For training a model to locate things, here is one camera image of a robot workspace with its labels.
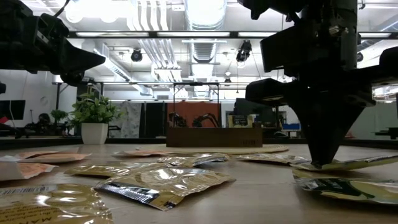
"wooden crate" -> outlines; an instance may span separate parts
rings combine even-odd
[[[262,129],[169,128],[167,147],[262,147]]]

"computer screen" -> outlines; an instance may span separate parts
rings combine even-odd
[[[23,120],[25,103],[26,100],[0,100],[0,118],[6,116],[8,119],[12,119],[12,117],[14,117],[14,120]]]

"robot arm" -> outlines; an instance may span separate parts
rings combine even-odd
[[[206,119],[209,119],[213,123],[214,127],[220,128],[220,125],[218,124],[216,116],[211,113],[201,115],[201,116],[197,117],[196,119],[194,119],[193,123],[192,123],[192,127],[196,127],[196,128],[202,127],[201,123],[202,123],[202,121],[204,121]]]
[[[398,47],[385,50],[379,65],[356,69],[357,0],[238,1],[251,10],[252,19],[273,9],[294,21],[294,26],[260,42],[264,71],[284,69],[294,81],[252,82],[246,99],[289,105],[301,122],[312,164],[331,163],[362,110],[375,105],[372,85],[398,81]]]
[[[50,71],[76,86],[87,69],[105,58],[72,46],[68,28],[56,16],[33,12],[21,1],[0,1],[0,69]]]

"green packet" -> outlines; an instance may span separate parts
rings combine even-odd
[[[95,175],[102,177],[116,177],[131,175],[153,169],[171,167],[170,164],[150,162],[111,162],[104,165],[78,166],[65,171],[69,175]]]
[[[173,167],[112,177],[100,182],[95,189],[113,192],[167,211],[189,194],[232,180],[235,179],[229,175],[211,170]]]
[[[310,171],[327,171],[327,170],[353,170],[365,167],[380,166],[398,162],[398,155],[396,156],[376,156],[363,159],[353,159],[349,161],[333,160],[330,164],[325,164],[322,167],[315,167],[311,161],[299,164],[290,164],[292,167],[305,169]]]
[[[157,160],[157,162],[164,162],[180,167],[195,167],[200,164],[208,162],[226,162],[229,156],[226,154],[212,153],[212,154],[192,154],[186,156],[168,156]]]
[[[398,181],[346,179],[293,170],[296,183],[304,190],[326,197],[368,203],[398,205]]]
[[[0,189],[0,223],[113,224],[113,219],[92,187],[47,184]]]
[[[300,156],[269,154],[269,153],[239,155],[239,156],[234,156],[233,159],[243,160],[243,161],[278,162],[281,164],[300,164],[309,161],[308,159]]]

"white pot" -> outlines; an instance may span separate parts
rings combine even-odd
[[[81,137],[84,144],[104,144],[108,135],[108,124],[83,123],[81,124]]]

